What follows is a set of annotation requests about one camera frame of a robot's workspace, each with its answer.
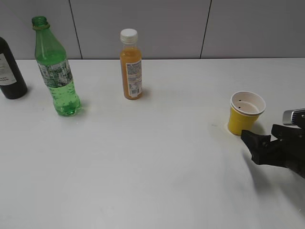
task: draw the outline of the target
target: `dark wine bottle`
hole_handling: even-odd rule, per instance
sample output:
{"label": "dark wine bottle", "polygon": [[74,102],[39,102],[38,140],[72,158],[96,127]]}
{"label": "dark wine bottle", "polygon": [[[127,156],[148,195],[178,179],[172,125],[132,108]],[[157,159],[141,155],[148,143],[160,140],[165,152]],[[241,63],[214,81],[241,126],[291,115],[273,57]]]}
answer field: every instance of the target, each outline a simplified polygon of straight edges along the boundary
{"label": "dark wine bottle", "polygon": [[8,99],[22,97],[28,91],[9,45],[0,37],[0,88]]}

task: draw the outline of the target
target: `robotic arm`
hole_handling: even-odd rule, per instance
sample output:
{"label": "robotic arm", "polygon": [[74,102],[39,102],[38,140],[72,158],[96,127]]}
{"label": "robotic arm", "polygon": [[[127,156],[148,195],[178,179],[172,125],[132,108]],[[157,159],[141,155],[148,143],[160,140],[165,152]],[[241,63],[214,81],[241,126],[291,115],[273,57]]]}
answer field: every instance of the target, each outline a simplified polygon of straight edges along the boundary
{"label": "robotic arm", "polygon": [[286,167],[305,178],[305,109],[285,111],[284,125],[273,125],[271,135],[256,135],[243,130],[241,138],[249,148],[252,160],[257,165]]}

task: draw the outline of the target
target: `cup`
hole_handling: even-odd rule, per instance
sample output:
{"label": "cup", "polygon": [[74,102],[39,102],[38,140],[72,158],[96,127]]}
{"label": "cup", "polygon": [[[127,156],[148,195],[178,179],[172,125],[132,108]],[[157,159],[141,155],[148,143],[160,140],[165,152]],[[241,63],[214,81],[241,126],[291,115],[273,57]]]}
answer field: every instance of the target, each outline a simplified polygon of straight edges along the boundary
{"label": "cup", "polygon": [[229,131],[240,136],[242,130],[251,130],[254,122],[265,111],[266,103],[253,92],[236,92],[231,97]]}

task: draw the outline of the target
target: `bottle label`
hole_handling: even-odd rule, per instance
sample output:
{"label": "bottle label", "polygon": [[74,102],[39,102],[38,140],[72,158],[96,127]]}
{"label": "bottle label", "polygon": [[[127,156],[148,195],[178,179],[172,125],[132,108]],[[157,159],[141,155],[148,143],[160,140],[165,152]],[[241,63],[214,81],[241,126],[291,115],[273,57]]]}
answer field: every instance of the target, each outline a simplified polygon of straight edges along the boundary
{"label": "bottle label", "polygon": [[132,98],[142,92],[142,63],[126,63],[128,94]]}
{"label": "bottle label", "polygon": [[0,54],[0,85],[6,86],[16,83],[17,80],[6,61],[4,54]]}
{"label": "bottle label", "polygon": [[72,81],[72,73],[67,59],[54,65],[38,63],[38,66],[43,81],[48,87],[63,87]]}

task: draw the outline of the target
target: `orange juice bottle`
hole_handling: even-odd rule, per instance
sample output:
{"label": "orange juice bottle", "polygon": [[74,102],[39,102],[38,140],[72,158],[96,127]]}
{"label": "orange juice bottle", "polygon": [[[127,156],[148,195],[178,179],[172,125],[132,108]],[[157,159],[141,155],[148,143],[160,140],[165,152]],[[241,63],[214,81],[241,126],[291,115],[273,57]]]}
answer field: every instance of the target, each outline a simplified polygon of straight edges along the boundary
{"label": "orange juice bottle", "polygon": [[121,31],[123,50],[120,54],[123,90],[126,99],[142,96],[142,55],[137,48],[138,33],[134,29]]}

